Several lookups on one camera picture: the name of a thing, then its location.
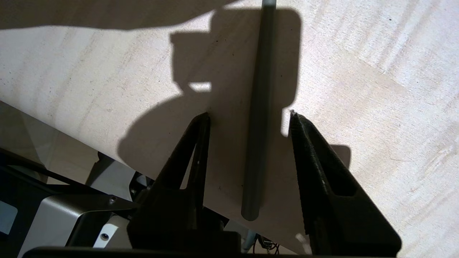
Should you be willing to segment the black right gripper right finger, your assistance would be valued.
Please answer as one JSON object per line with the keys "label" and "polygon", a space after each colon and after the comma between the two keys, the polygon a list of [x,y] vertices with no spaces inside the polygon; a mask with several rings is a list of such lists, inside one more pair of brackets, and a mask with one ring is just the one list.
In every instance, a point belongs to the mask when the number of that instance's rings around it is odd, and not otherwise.
{"label": "black right gripper right finger", "polygon": [[291,112],[297,183],[313,255],[395,257],[402,240],[305,116]]}

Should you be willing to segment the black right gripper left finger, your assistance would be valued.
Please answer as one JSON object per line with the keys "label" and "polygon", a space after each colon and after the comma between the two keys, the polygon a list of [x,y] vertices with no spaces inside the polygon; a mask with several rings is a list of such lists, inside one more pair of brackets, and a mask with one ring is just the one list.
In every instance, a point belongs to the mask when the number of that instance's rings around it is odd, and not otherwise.
{"label": "black right gripper left finger", "polygon": [[240,235],[203,206],[210,129],[208,113],[188,125],[127,226],[133,249],[240,249]]}

